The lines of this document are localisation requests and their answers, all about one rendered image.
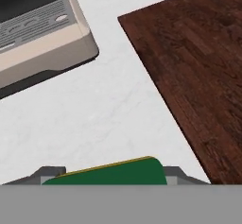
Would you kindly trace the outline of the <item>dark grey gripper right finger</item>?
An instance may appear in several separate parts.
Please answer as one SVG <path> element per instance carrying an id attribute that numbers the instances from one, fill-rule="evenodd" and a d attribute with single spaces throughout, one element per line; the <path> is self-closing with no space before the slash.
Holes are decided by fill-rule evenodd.
<path id="1" fill-rule="evenodd" d="M 165 166 L 164 174 L 168 185 L 207 185 L 207 182 L 187 176 L 178 166 Z"/>

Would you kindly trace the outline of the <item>green and yellow sponge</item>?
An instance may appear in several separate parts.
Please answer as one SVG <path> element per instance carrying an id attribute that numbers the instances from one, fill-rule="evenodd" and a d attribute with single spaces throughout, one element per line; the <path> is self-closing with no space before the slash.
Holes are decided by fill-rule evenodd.
<path id="1" fill-rule="evenodd" d="M 68 172 L 43 185 L 167 185 L 162 164 L 154 157 L 142 157 Z"/>

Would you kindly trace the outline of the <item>dark brown wooden cutting board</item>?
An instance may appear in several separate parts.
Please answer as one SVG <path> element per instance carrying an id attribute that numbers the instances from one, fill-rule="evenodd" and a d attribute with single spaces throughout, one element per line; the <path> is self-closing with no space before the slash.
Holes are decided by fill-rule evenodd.
<path id="1" fill-rule="evenodd" d="M 164 0 L 118 21 L 213 184 L 242 184 L 242 0 Z"/>

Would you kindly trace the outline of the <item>beige toaster oven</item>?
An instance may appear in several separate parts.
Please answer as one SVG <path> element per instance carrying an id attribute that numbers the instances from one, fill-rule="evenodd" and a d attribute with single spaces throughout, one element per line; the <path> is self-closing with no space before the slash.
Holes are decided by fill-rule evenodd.
<path id="1" fill-rule="evenodd" d="M 0 100 L 98 54 L 78 0 L 0 0 Z"/>

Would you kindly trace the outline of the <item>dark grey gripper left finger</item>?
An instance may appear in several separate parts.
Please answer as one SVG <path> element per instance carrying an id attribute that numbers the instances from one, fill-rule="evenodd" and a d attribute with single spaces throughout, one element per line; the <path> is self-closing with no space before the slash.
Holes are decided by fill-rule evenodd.
<path id="1" fill-rule="evenodd" d="M 42 185 L 44 182 L 65 173 L 65 166 L 42 166 L 32 175 L 6 182 L 6 185 Z"/>

